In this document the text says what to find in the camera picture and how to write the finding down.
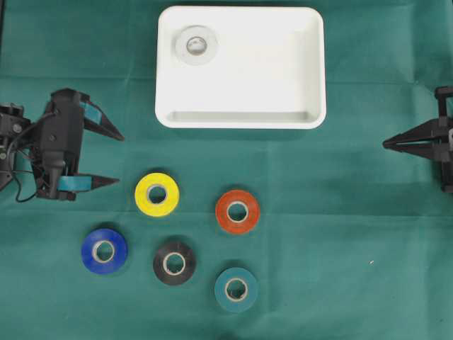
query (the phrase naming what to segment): green table surface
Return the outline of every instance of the green table surface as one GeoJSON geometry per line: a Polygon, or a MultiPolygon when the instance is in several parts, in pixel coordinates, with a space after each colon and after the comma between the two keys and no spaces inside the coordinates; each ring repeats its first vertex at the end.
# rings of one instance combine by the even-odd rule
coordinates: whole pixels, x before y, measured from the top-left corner
{"type": "MultiPolygon", "coordinates": [[[[14,202],[0,193],[2,339],[451,339],[453,197],[428,160],[382,141],[437,115],[453,84],[450,0],[9,0],[0,101],[37,119],[50,92],[91,94],[126,137],[86,132],[79,170],[119,184],[76,202],[14,202]],[[315,130],[178,130],[154,115],[159,14],[175,4],[310,6],[325,23],[327,118],[315,130]],[[133,198],[150,171],[170,174],[180,203],[161,219],[133,198]],[[244,188],[262,215],[252,233],[222,232],[220,195],[244,188]],[[130,254],[100,276],[81,262],[99,227],[130,254]],[[169,287],[154,252],[179,238],[197,270],[169,287]],[[243,266],[256,304],[222,310],[214,282],[243,266]]],[[[19,166],[28,165],[22,161],[19,166]]],[[[25,192],[34,182],[23,175],[25,192]]]]}

